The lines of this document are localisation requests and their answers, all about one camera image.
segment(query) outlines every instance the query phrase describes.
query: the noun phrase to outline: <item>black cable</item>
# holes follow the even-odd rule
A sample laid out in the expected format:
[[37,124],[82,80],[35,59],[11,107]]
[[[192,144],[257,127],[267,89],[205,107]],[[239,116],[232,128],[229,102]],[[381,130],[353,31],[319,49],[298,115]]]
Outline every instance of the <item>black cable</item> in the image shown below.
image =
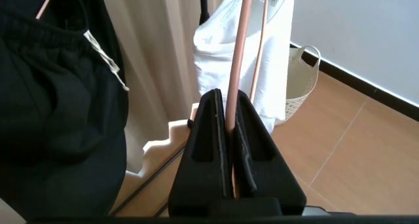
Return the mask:
[[145,181],[145,183],[143,183],[143,185],[141,185],[140,187],[138,187],[124,202],[122,202],[122,204],[120,204],[120,206],[118,206],[118,208],[116,208],[115,210],[113,210],[113,212],[111,212],[111,214],[109,214],[109,216],[113,217],[115,216],[117,213],[119,213],[129,202],[131,202],[131,200],[138,195],[138,193],[140,193],[146,186],[148,186],[148,184],[150,184],[150,182],[153,181],[154,178],[156,178],[161,172],[163,172],[163,170],[165,170],[179,155],[181,155],[183,153],[183,151],[185,150],[185,148],[183,147],[179,152],[177,152],[166,164],[164,164],[157,172],[155,172],[149,179],[147,179],[147,181]]
[[155,214],[155,217],[160,217],[160,215],[162,215],[162,213],[163,213],[164,211],[166,211],[166,209],[168,209],[168,206],[169,206],[169,203],[168,203],[168,202],[166,202],[166,203],[165,203],[165,205],[163,205],[163,207],[161,207],[161,208],[157,211],[157,213]]
[[199,18],[199,25],[203,24],[210,18],[208,12],[208,0],[201,0],[201,17]]

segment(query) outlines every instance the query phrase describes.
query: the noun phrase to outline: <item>black shorts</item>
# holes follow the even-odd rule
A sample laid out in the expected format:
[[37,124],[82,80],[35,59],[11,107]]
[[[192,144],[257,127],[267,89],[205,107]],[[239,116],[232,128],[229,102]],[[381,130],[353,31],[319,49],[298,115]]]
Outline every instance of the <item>black shorts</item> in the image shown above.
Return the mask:
[[128,95],[103,0],[0,0],[0,198],[24,219],[107,215],[126,169]]

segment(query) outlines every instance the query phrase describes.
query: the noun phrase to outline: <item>beige curtain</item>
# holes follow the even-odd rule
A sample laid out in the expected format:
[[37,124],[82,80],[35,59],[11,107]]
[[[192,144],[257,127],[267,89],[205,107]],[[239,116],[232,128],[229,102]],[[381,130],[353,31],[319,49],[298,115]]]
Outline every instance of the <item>beige curtain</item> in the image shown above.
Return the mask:
[[[208,0],[210,14],[222,0]],[[200,0],[105,0],[124,55],[130,114],[128,170],[139,172],[143,146],[168,137],[168,122],[186,119],[199,101],[192,38]]]

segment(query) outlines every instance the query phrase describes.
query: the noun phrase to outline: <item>white drawstring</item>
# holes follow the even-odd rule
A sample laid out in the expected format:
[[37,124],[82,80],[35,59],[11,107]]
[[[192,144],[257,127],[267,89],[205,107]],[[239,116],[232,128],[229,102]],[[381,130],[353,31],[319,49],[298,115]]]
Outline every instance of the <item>white drawstring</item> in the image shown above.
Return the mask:
[[115,63],[115,61],[113,61],[113,59],[111,59],[108,55],[106,55],[106,53],[102,50],[102,48],[100,48],[99,43],[96,41],[96,39],[93,37],[93,35],[91,34],[89,30],[87,30],[84,33],[84,36],[87,38],[90,44],[92,44],[93,49],[96,50],[100,54],[103,60],[105,60],[111,72],[117,77],[118,81],[121,83],[123,89],[126,91],[129,91],[130,89],[125,85],[125,83],[122,81],[122,79],[118,75],[119,67]]

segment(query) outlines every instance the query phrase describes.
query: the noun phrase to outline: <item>laundry basket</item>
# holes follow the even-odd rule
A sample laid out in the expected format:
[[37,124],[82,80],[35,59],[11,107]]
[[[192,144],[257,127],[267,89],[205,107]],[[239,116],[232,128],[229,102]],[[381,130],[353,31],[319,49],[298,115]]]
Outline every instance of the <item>laundry basket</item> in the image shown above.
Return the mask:
[[[301,58],[306,48],[312,48],[318,56],[318,60],[314,67],[308,65]],[[277,121],[276,124],[284,123],[291,118],[307,96],[313,91],[319,76],[320,60],[320,51],[316,47],[305,46],[301,48],[290,48],[287,76],[287,96],[285,101],[285,120]]]

